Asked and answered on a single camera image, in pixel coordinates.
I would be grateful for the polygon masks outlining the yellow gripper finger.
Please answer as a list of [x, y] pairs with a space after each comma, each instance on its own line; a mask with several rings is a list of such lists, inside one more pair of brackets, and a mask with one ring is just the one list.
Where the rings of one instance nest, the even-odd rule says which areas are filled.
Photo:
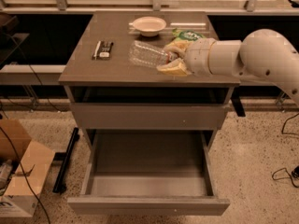
[[176, 53], [180, 58], [183, 58], [186, 54], [186, 50], [189, 45], [192, 44], [192, 41], [188, 40], [177, 40], [167, 44], [164, 47], [165, 51], [171, 51]]
[[181, 59], [176, 59], [165, 65], [158, 65], [156, 69], [169, 76], [188, 76], [191, 73]]

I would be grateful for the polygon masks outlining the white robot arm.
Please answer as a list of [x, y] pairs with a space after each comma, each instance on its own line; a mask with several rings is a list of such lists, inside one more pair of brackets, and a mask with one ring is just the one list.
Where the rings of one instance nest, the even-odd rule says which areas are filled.
[[284, 91], [299, 105], [299, 53], [280, 33], [260, 29], [240, 40], [200, 38], [165, 47], [178, 57], [157, 67], [169, 76], [228, 76], [260, 79]]

